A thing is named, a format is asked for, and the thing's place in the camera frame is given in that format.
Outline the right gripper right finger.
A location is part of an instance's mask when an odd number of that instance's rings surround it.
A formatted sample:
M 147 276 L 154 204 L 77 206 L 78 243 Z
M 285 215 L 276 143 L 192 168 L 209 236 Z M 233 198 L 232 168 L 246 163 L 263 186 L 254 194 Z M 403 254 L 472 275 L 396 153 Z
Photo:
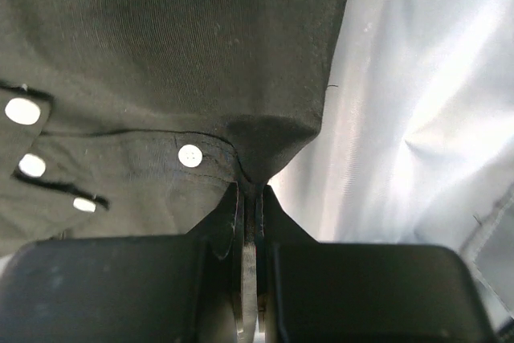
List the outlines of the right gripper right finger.
M 434 245 L 321 243 L 263 189 L 258 293 L 268 342 L 495 342 L 465 263 Z

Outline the black polo shirt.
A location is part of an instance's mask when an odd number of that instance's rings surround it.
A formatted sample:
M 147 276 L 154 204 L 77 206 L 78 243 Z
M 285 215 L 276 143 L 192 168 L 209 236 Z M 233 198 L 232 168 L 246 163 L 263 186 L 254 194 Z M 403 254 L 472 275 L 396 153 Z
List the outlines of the black polo shirt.
M 1 253 L 185 233 L 320 132 L 346 0 L 1 0 Z

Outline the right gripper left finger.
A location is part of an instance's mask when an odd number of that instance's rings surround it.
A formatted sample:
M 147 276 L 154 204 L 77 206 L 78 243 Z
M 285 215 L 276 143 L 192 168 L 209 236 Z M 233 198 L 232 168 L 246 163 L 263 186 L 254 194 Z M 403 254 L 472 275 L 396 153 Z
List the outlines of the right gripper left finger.
M 30 243 L 1 277 L 4 342 L 234 342 L 239 192 L 184 235 Z

